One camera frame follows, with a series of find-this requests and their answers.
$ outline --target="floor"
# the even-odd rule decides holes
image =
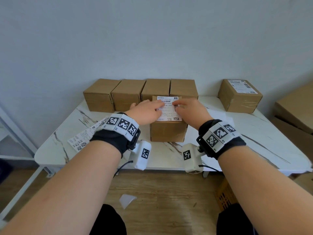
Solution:
[[[0,185],[1,210],[33,172],[15,170]],[[220,210],[214,192],[223,178],[221,174],[204,179],[200,174],[177,171],[122,170],[113,179],[105,203],[121,215],[130,235],[216,234]],[[42,172],[6,220],[10,220],[47,180],[46,173]],[[119,203],[122,194],[137,197],[125,210]]]

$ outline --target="person's right arm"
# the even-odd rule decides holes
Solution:
[[[195,129],[212,119],[197,99],[173,102]],[[236,198],[259,234],[312,234],[313,196],[248,146],[224,152],[218,163]]]

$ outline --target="forearm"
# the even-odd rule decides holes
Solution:
[[[88,234],[120,158],[114,146],[90,142],[21,209],[1,234]]]
[[[218,162],[260,234],[313,231],[313,197],[247,146],[229,149]]]

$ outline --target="wristband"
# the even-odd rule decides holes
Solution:
[[[218,159],[232,147],[247,145],[240,136],[229,123],[209,120],[200,126],[197,142],[208,157]]]
[[[133,150],[139,138],[138,123],[125,113],[112,114],[96,129],[93,140],[101,140],[115,146],[121,156],[126,150]]]

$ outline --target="plastic scrap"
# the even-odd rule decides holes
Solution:
[[[126,209],[126,207],[131,203],[131,201],[137,199],[136,196],[131,196],[131,195],[127,195],[127,194],[123,194],[120,199],[119,202],[122,205],[123,209]]]

